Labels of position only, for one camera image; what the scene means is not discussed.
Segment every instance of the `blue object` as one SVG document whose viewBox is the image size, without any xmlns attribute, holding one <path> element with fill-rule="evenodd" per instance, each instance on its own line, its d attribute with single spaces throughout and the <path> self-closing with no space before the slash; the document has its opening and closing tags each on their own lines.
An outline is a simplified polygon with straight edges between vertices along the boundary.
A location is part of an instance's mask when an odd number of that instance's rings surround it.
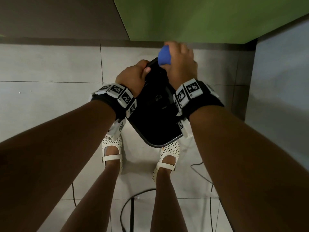
<svg viewBox="0 0 309 232">
<path fill-rule="evenodd" d="M 163 46 L 160 50 L 158 55 L 158 64 L 159 66 L 164 64 L 171 65 L 170 47 L 168 45 Z"/>
</svg>

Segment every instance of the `white sandal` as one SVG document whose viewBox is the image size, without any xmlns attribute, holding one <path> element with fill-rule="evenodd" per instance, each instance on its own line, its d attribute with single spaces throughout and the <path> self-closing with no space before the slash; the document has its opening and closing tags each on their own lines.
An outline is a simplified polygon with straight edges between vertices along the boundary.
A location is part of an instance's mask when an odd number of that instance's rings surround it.
<svg viewBox="0 0 309 232">
<path fill-rule="evenodd" d="M 118 148 L 119 155 L 110 155 L 110 156 L 105 156 L 106 148 L 108 146 L 115 146 Z M 120 170 L 119 174 L 122 173 L 122 154 L 121 154 L 121 148 L 122 148 L 122 139 L 121 136 L 117 138 L 117 140 L 112 141 L 107 138 L 104 138 L 102 141 L 102 152 L 103 152 L 103 157 L 102 157 L 102 162 L 104 162 L 104 165 L 106 166 L 106 161 L 108 160 L 120 160 Z"/>
<path fill-rule="evenodd" d="M 174 156 L 176 159 L 175 164 L 171 165 L 171 164 L 162 163 L 162 160 L 164 159 L 165 156 Z M 179 143 L 177 141 L 174 141 L 173 143 L 161 149 L 160 159 L 157 163 L 156 168 L 154 169 L 154 172 L 152 173 L 152 179 L 156 184 L 157 184 L 157 173 L 158 173 L 159 168 L 162 167 L 162 168 L 175 171 L 175 165 L 177 163 L 178 158 L 179 158 Z"/>
</svg>

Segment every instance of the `green wall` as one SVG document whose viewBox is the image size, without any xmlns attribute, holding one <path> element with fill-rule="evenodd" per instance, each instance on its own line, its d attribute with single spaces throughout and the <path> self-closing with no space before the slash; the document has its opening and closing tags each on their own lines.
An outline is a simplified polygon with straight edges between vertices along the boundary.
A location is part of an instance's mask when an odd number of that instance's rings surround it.
<svg viewBox="0 0 309 232">
<path fill-rule="evenodd" d="M 130 40 L 243 44 L 309 13 L 309 0 L 114 0 Z"/>
</svg>

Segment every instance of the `wristband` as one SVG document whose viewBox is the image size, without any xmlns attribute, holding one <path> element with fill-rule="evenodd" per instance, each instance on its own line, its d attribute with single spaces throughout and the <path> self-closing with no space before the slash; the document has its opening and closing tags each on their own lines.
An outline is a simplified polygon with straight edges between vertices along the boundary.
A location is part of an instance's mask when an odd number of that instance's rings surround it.
<svg viewBox="0 0 309 232">
<path fill-rule="evenodd" d="M 108 104 L 116 113 L 116 119 L 129 118 L 136 109 L 137 103 L 130 90 L 117 83 L 103 86 L 94 92 L 92 100 L 100 100 Z"/>
<path fill-rule="evenodd" d="M 218 94 L 202 81 L 191 79 L 183 83 L 174 96 L 174 103 L 180 114 L 189 120 L 190 115 L 203 106 L 215 105 L 224 107 Z"/>
</svg>

